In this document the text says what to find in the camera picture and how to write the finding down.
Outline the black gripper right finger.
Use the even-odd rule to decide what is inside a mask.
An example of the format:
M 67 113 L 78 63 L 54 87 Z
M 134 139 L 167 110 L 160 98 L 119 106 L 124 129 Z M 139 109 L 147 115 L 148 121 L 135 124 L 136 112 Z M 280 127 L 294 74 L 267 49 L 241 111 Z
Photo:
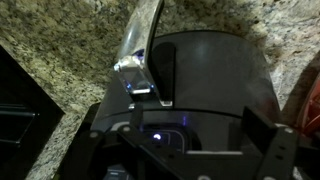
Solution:
M 196 122 L 210 132 L 222 130 L 214 125 L 222 117 L 236 123 L 254 146 L 260 157 L 241 151 L 188 151 L 186 177 L 189 180 L 290 180 L 293 177 L 298 134 L 286 127 L 277 127 L 256 109 L 245 107 L 242 116 L 205 111 Z

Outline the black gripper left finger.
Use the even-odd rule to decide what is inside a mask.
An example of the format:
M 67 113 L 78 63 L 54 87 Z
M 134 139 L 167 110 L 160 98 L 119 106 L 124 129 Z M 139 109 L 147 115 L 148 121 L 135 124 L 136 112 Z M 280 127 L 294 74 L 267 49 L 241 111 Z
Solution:
M 90 130 L 76 141 L 76 180 L 131 176 L 186 180 L 187 119 L 179 111 L 143 111 L 117 119 L 107 132 Z

